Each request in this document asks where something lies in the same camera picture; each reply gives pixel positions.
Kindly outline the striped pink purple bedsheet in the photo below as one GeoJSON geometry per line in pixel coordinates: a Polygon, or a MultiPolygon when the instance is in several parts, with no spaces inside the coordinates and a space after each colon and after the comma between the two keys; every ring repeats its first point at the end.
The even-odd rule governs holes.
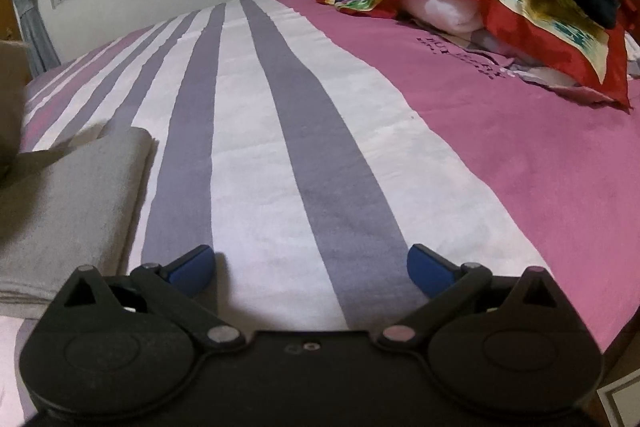
{"type": "Polygon", "coordinates": [[[128,127],[154,150],[125,265],[201,243],[246,329],[363,329],[421,302],[422,243],[543,265],[607,348],[639,306],[639,113],[497,55],[317,0],[233,0],[132,32],[26,88],[26,150],[128,127]]]}

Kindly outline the grey pants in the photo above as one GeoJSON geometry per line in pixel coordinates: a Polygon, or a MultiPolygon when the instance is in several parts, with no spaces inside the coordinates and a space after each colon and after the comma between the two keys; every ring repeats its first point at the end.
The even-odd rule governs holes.
{"type": "Polygon", "coordinates": [[[21,152],[28,70],[24,43],[2,42],[1,313],[37,320],[79,265],[117,271],[152,138],[131,128],[21,152]]]}

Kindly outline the white pillow under quilt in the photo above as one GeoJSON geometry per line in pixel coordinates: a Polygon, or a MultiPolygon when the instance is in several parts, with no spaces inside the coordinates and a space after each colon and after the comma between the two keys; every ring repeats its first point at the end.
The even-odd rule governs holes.
{"type": "Polygon", "coordinates": [[[400,7],[419,22],[451,35],[485,27],[476,0],[401,0],[400,7]]]}

